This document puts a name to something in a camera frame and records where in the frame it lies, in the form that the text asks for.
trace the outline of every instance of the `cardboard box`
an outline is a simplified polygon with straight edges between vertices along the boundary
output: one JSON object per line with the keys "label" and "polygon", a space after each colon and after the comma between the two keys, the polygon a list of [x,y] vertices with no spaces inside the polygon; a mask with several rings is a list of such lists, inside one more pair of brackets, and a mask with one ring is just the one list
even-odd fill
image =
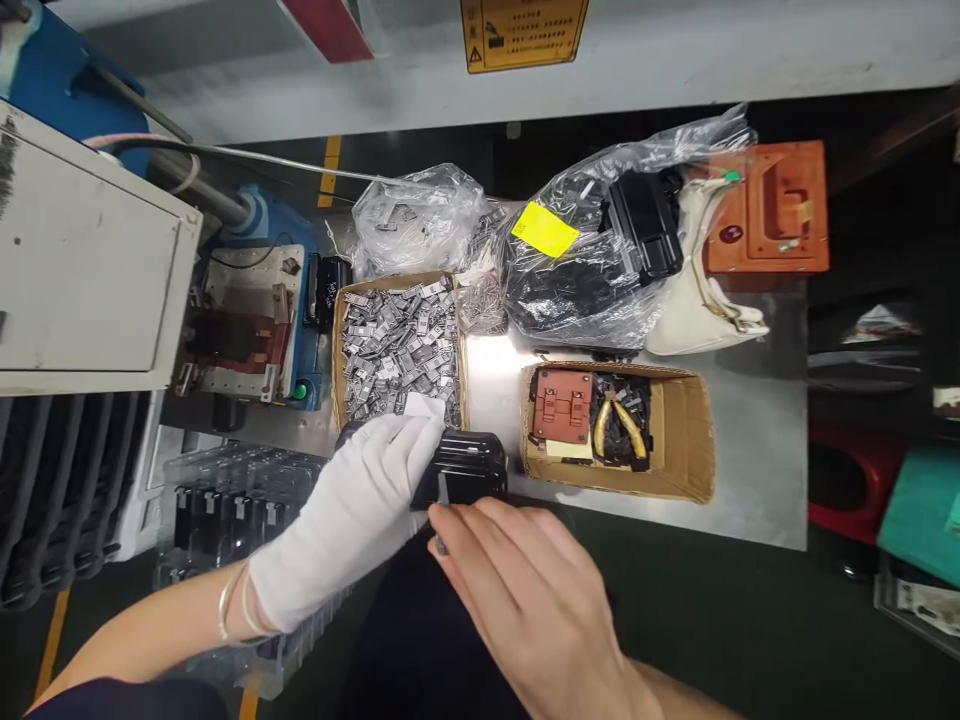
{"label": "cardboard box", "polygon": [[[379,280],[370,280],[363,283],[354,283],[345,288],[341,288],[337,293],[337,301],[334,305],[333,319],[333,409],[337,420],[337,429],[342,430],[347,424],[347,406],[343,402],[343,397],[347,390],[347,379],[343,376],[343,370],[347,365],[347,358],[343,354],[343,317],[346,315],[347,303],[343,300],[343,294],[364,293],[367,290],[406,290],[414,285],[430,285],[441,278],[446,277],[450,280],[451,287],[457,289],[457,281],[449,273],[435,270],[432,272],[418,273],[416,275],[394,275],[392,277],[380,278]],[[464,348],[464,332],[460,327],[460,314],[457,313],[457,350],[460,357],[460,420],[461,429],[469,430],[467,420],[467,363],[466,352]]]}
{"label": "cardboard box", "polygon": [[[653,435],[650,470],[638,473],[628,467],[606,467],[596,461],[586,466],[549,457],[545,444],[538,445],[530,436],[535,406],[535,400],[530,397],[530,383],[534,374],[543,368],[650,378],[650,433]],[[674,498],[701,505],[710,502],[716,472],[713,419],[706,384],[696,373],[620,363],[546,362],[526,368],[521,382],[524,407],[520,456],[530,477],[626,495]]]}

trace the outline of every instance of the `teal container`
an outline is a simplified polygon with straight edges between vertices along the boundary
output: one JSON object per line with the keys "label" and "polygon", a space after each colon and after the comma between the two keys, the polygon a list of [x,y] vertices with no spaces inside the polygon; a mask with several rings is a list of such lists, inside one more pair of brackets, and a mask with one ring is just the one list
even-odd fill
{"label": "teal container", "polygon": [[960,446],[910,449],[878,542],[891,555],[960,586]]}

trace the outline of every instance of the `sleeve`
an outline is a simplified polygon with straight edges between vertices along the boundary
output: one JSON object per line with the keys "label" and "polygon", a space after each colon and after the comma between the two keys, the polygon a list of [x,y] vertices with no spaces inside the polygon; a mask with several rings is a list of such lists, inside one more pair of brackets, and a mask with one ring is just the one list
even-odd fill
{"label": "sleeve", "polygon": [[51,698],[24,720],[227,720],[217,691],[199,680],[134,684],[110,678],[91,680]]}

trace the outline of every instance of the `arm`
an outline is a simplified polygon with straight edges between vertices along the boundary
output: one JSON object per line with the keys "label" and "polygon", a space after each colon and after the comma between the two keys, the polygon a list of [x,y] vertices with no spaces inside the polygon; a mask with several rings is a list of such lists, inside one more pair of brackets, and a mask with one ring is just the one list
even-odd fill
{"label": "arm", "polygon": [[[108,677],[124,682],[154,680],[187,658],[223,645],[218,605],[232,577],[240,579],[228,598],[226,629],[235,640],[258,633],[241,608],[241,584],[246,563],[237,563],[160,590],[127,608],[97,630],[34,703],[33,710],[64,690]],[[254,619],[267,625],[259,612],[256,591],[250,606]]]}
{"label": "arm", "polygon": [[34,703],[34,708],[102,677],[146,682],[224,644],[219,603],[228,593],[225,628],[234,641],[293,632],[334,593],[390,558],[425,522],[410,502],[433,457],[443,425],[389,415],[371,420],[331,458],[300,516],[249,560],[165,588],[100,628]]}
{"label": "arm", "polygon": [[737,720],[740,716],[703,693],[674,680],[656,668],[639,660],[630,660],[633,668],[656,697],[666,720],[693,718],[694,720]]}
{"label": "arm", "polygon": [[430,521],[448,554],[435,538],[430,552],[533,718],[737,717],[623,655],[600,571],[552,513],[484,498]]}

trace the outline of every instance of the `white handbag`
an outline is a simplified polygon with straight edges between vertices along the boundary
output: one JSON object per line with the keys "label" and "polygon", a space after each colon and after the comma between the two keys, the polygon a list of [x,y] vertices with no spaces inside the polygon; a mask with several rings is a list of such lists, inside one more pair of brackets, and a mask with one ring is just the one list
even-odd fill
{"label": "white handbag", "polygon": [[714,215],[736,182],[689,180],[680,191],[683,269],[661,291],[663,311],[646,341],[654,355],[709,352],[770,332],[760,310],[731,302],[703,269],[703,248]]}

